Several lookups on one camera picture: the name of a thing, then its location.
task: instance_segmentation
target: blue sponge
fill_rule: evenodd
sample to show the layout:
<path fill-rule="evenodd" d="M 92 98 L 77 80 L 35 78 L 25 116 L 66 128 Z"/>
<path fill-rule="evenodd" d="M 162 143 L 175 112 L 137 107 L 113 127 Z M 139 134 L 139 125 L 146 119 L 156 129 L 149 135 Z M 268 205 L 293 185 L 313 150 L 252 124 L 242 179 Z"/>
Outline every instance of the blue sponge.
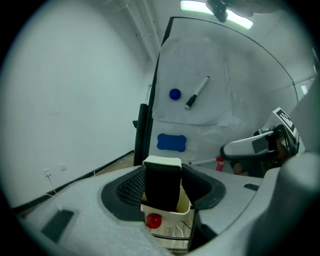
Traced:
<path fill-rule="evenodd" d="M 158 144 L 156 147 L 159 150 L 172 150 L 184 152 L 186 150 L 187 139 L 183 135 L 167 135 L 161 133 L 158 135 Z"/>

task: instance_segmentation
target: red button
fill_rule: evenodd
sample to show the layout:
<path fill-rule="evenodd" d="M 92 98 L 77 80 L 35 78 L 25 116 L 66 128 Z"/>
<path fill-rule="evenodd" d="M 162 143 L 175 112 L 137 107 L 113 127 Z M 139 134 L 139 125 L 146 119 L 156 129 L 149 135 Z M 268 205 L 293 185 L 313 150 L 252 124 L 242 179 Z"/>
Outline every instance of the red button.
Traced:
<path fill-rule="evenodd" d="M 156 213 L 150 213 L 146 218 L 146 226 L 149 229 L 157 229 L 161 226 L 162 219 L 161 215 L 156 214 Z"/>

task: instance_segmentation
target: small bottle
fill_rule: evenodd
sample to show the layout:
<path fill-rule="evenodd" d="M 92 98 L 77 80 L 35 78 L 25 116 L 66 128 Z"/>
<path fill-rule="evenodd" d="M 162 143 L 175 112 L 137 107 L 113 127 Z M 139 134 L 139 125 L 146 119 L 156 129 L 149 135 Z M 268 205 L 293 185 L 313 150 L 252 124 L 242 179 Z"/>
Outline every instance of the small bottle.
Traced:
<path fill-rule="evenodd" d="M 225 166 L 225 160 L 219 155 L 217 158 L 216 158 L 216 168 L 215 170 L 218 171 L 218 172 L 222 172 L 224 166 Z"/>

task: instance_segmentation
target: blue ball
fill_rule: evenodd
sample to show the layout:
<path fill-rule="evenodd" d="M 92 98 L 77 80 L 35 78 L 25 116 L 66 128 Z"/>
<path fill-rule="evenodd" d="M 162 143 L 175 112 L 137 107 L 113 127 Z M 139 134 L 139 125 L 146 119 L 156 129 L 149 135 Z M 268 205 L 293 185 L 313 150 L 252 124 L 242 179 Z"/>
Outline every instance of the blue ball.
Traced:
<path fill-rule="evenodd" d="M 181 91 L 179 89 L 172 89 L 169 96 L 173 100 L 178 100 L 181 97 Z"/>

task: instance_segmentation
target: marker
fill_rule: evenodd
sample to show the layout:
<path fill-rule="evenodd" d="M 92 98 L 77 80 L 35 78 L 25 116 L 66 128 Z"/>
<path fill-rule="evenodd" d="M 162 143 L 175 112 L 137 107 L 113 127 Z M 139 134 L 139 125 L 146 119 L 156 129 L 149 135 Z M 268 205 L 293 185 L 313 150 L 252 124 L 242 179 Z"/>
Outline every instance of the marker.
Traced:
<path fill-rule="evenodd" d="M 214 162 L 224 162 L 225 160 L 219 155 L 216 158 L 206 159 L 206 160 L 200 160 L 200 161 L 189 161 L 189 165 L 203 165 L 208 163 L 214 163 Z"/>
<path fill-rule="evenodd" d="M 192 104 L 195 102 L 196 97 L 199 95 L 199 93 L 202 91 L 202 89 L 206 86 L 206 84 L 208 83 L 210 79 L 210 76 L 206 76 L 204 78 L 204 80 L 202 81 L 202 83 L 199 85 L 199 87 L 197 88 L 197 90 L 195 91 L 195 93 L 190 97 L 190 99 L 188 100 L 188 102 L 184 105 L 184 107 L 188 110 L 191 108 Z"/>

